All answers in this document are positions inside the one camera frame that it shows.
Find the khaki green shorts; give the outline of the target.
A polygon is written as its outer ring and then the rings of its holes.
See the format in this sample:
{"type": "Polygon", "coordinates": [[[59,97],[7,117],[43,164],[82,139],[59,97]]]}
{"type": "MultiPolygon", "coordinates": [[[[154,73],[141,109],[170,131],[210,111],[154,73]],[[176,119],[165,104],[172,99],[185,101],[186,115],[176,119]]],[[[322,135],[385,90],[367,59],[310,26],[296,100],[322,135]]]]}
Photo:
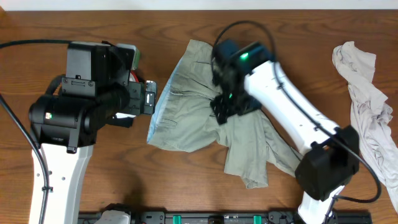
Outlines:
{"type": "Polygon", "coordinates": [[[206,42],[189,41],[157,102],[147,143],[183,152],[213,142],[226,146],[224,172],[239,176],[248,189],[267,187],[267,163],[294,175],[301,155],[281,138],[261,110],[217,123],[210,102],[221,90],[211,81],[211,50],[206,42]]]}

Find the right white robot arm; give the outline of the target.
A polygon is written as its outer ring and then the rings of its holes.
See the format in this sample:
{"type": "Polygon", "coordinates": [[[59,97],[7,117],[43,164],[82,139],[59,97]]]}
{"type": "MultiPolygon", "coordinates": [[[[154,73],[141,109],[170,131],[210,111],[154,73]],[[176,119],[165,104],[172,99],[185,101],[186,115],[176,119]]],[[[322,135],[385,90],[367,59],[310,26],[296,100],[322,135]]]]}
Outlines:
{"type": "Polygon", "coordinates": [[[305,223],[328,223],[334,202],[359,170],[357,132],[319,112],[259,42],[239,48],[224,40],[215,44],[211,59],[213,82],[222,89],[211,102],[217,122],[265,107],[303,156],[295,170],[304,190],[299,217],[305,223]]]}

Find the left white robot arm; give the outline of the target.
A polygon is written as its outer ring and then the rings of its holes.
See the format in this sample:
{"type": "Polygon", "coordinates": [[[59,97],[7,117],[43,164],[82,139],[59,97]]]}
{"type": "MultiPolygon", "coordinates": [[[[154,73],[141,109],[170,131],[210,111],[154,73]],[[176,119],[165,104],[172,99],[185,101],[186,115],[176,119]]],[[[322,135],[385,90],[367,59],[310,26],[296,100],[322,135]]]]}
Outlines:
{"type": "Polygon", "coordinates": [[[153,114],[157,85],[135,76],[134,45],[71,42],[66,74],[29,109],[34,159],[31,223],[76,223],[81,189],[97,132],[107,124],[129,128],[153,114]]]}

